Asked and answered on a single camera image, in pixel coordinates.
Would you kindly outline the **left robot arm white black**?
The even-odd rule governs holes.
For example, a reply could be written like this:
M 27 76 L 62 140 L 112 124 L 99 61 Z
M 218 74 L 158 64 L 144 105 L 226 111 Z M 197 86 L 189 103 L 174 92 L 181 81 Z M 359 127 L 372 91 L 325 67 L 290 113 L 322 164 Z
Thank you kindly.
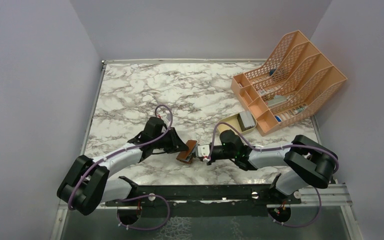
M 125 145 L 100 157 L 78 156 L 57 189 L 57 197 L 67 203 L 70 210 L 87 216 L 99 204 L 120 200 L 132 205 L 137 191 L 125 179 L 109 180 L 119 171 L 136 165 L 161 150 L 164 154 L 187 151 L 189 147 L 178 136 L 175 128 L 161 118 L 152 116 L 144 129 Z

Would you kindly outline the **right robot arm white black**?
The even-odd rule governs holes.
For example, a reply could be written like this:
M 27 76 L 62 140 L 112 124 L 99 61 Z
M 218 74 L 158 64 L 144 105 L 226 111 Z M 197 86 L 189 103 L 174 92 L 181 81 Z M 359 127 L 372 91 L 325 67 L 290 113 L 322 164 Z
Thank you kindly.
M 304 135 L 296 135 L 291 144 L 272 148 L 252 145 L 242 134 L 231 129 L 223 131 L 219 139 L 220 145 L 213 142 L 197 145 L 189 156 L 207 165 L 217 160 L 231 160 L 244 171 L 289 167 L 288 172 L 275 177 L 268 190 L 269 199 L 276 204 L 307 186 L 327 188 L 339 168 L 338 156 L 334 152 Z

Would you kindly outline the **brown leather card holder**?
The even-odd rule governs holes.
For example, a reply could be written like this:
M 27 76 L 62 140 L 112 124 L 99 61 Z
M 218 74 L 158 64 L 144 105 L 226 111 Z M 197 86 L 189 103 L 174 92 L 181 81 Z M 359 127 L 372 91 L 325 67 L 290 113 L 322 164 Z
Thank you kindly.
M 191 164 L 193 162 L 194 158 L 194 152 L 195 152 L 195 147 L 197 146 L 197 141 L 196 140 L 188 140 L 185 145 L 187 146 L 187 149 L 184 151 L 181 151 L 177 157 L 176 160 L 185 163 L 185 164 Z

